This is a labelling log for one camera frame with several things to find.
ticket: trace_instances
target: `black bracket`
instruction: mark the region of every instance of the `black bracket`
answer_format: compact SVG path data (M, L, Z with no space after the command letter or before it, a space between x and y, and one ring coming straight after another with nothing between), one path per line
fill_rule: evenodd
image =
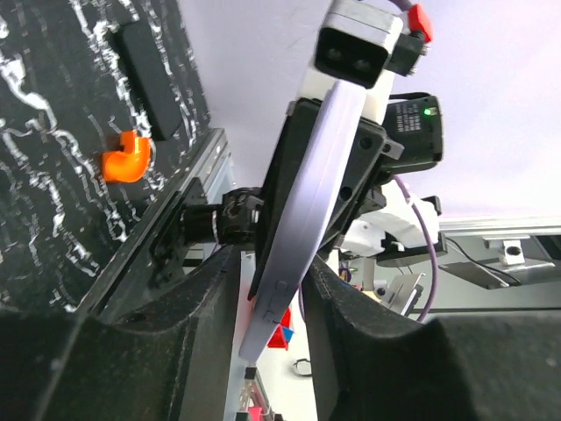
M207 204L201 180L194 178L189 183L181 194L181 203L187 206ZM183 260L187 255L189 243L185 240L182 210L183 206L178 206L170 213L150 248L160 274L153 278L152 286L155 288L178 282L183 277Z
M397 75L410 75L425 48L424 38L420 38L416 34L400 34L386 64L386 69Z

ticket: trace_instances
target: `black foam pad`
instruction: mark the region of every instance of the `black foam pad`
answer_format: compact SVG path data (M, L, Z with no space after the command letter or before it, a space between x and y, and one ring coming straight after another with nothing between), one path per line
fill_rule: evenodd
M123 26L117 42L131 85L148 114L153 139L171 138L181 125L181 112L150 25L139 21Z

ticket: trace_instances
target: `red object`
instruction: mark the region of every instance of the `red object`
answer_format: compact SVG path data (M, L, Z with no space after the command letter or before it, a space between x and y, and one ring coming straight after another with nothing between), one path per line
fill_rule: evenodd
M106 182L137 182L150 164L150 140L132 130L120 136L122 150L102 153L103 179Z
M252 421L261 421L261 414L263 413L263 408L259 406L252 406L249 409L249 416L252 418Z
M425 42L432 41L432 23L429 15L420 4L416 4L408 12L409 30L424 33Z
M284 348L288 350L288 341L287 338L284 336L283 327L290 329L290 309L284 313L280 325L277 326L276 330L273 333L273 337L269 340L267 347L269 348Z

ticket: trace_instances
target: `screw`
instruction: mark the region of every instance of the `screw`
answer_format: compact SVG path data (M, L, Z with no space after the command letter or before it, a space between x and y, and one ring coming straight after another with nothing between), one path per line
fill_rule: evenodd
M520 256L522 250L520 249L520 247L510 246L507 247L507 250L505 250L505 252L507 252L507 254L511 256Z
M370 138L362 138L359 144L363 149L370 149L372 147L373 141Z

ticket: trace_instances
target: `orange plastic hook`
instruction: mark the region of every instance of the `orange plastic hook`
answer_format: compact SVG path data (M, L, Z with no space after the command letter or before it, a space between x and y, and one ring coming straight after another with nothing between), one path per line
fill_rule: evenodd
M137 136L135 131L122 132L121 151L102 154L103 179L106 182L137 182L150 162L149 138Z

